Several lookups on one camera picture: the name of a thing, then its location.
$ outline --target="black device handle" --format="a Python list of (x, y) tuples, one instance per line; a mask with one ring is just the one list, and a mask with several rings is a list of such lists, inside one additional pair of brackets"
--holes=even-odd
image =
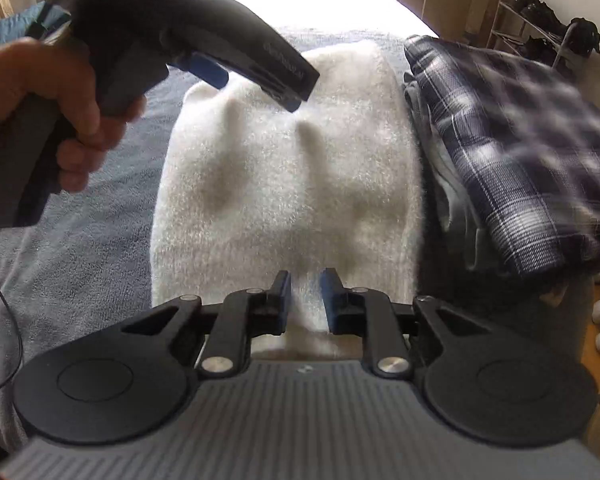
[[(79, 40), (87, 46), (96, 73), (96, 101), (104, 116), (123, 114), (169, 75), (164, 55), (119, 25), (87, 20), (72, 27), (66, 43)], [(40, 220), (49, 195), (60, 191), (58, 146), (74, 136), (58, 104), (35, 95), (27, 96), (0, 125), (0, 228)]]

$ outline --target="black circular joint cover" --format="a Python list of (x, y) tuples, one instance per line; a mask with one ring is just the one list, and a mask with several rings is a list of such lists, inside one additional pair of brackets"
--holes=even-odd
[(185, 402), (188, 379), (159, 340), (98, 332), (31, 360), (14, 382), (27, 432), (113, 444), (157, 428)]
[(578, 436), (596, 405), (581, 364), (508, 332), (456, 338), (427, 369), (423, 390), (450, 426), (506, 447)]

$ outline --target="white fuzzy sweater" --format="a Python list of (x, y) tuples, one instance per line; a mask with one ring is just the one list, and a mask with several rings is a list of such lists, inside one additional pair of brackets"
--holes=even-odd
[(162, 172), (152, 233), (154, 304), (181, 294), (219, 303), (292, 273), (287, 332), (253, 354), (345, 358), (327, 333), (318, 276), (411, 301), (420, 242), (420, 161), (395, 73), (364, 41), (305, 54), (320, 72), (290, 114), (231, 74), (187, 93)]

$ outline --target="stack of folded clothing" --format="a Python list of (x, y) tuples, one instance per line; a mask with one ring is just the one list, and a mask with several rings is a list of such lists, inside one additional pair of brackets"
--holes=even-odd
[(540, 63), (421, 36), (405, 54), (450, 253), (529, 292), (599, 272), (600, 112)]

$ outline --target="gray ribbed surface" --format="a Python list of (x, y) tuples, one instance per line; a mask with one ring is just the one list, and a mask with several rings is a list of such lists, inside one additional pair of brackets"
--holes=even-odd
[(440, 424), (407, 383), (358, 362), (253, 362), (205, 383), (173, 424), (109, 449), (40, 439), (4, 469), (10, 480), (600, 480), (576, 441), (538, 450), (477, 444)]

